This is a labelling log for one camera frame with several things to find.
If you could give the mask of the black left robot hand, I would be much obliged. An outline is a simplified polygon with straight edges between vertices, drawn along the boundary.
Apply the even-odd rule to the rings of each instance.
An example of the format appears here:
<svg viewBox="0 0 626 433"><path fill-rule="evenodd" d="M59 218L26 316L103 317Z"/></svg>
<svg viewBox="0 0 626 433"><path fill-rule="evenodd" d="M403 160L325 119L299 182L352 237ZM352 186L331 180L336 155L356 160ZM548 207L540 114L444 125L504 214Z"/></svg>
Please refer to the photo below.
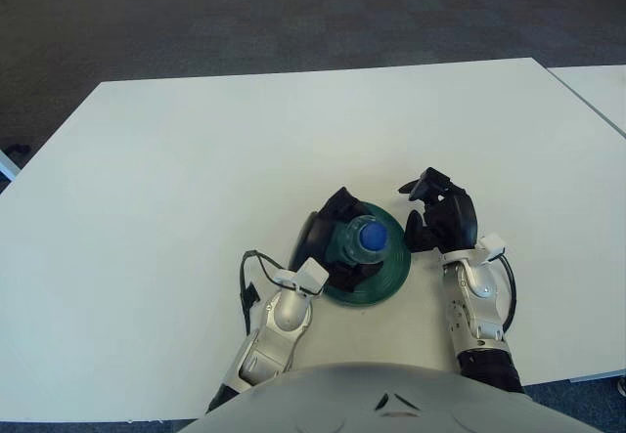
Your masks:
<svg viewBox="0 0 626 433"><path fill-rule="evenodd" d="M312 258L329 274L327 285L352 293L375 276L389 252L389 230L368 205L339 189L305 221L291 254L297 270Z"/></svg>

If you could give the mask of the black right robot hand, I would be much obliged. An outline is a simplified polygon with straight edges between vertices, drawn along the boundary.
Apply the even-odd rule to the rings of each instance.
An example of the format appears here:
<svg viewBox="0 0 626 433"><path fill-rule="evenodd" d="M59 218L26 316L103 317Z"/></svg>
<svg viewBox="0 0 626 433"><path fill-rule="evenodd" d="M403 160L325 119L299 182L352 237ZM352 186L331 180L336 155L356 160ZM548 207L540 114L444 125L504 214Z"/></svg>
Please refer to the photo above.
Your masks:
<svg viewBox="0 0 626 433"><path fill-rule="evenodd" d="M477 219L472 200L448 176L429 167L398 192L425 206L423 213L412 210L407 218L404 241L410 252L438 249L446 254L475 247Z"/></svg>

